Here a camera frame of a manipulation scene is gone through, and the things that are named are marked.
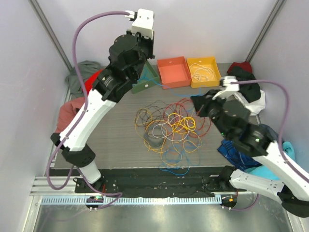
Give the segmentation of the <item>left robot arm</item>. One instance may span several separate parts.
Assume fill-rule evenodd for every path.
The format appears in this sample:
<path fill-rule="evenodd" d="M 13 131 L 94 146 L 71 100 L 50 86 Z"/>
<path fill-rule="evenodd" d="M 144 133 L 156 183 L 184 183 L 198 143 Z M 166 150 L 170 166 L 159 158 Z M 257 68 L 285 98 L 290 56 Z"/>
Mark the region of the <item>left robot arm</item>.
<path fill-rule="evenodd" d="M 153 35 L 128 30 L 117 37 L 109 48 L 110 63 L 94 80 L 82 108 L 63 132 L 51 135 L 65 160 L 79 168 L 93 193 L 102 189 L 103 181 L 95 164 L 96 155 L 86 142 L 103 117 L 137 83 L 146 61 L 155 57 L 153 50 Z"/>

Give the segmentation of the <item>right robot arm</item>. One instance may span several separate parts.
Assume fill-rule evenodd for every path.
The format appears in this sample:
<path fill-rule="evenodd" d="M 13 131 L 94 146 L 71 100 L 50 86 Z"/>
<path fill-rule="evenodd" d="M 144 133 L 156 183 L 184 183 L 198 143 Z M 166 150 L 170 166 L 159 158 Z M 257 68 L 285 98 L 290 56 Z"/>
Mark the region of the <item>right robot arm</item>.
<path fill-rule="evenodd" d="M 268 167 L 279 178 L 270 180 L 225 166 L 218 178 L 220 189 L 253 191 L 280 203 L 289 213 L 307 218 L 309 184 L 302 176 L 308 177 L 308 173 L 281 153 L 281 142 L 273 140 L 267 131 L 249 122 L 250 111 L 239 101 L 216 98 L 217 93 L 218 90 L 210 90 L 202 96 L 191 96 L 197 115 L 209 117 L 237 151 Z"/>

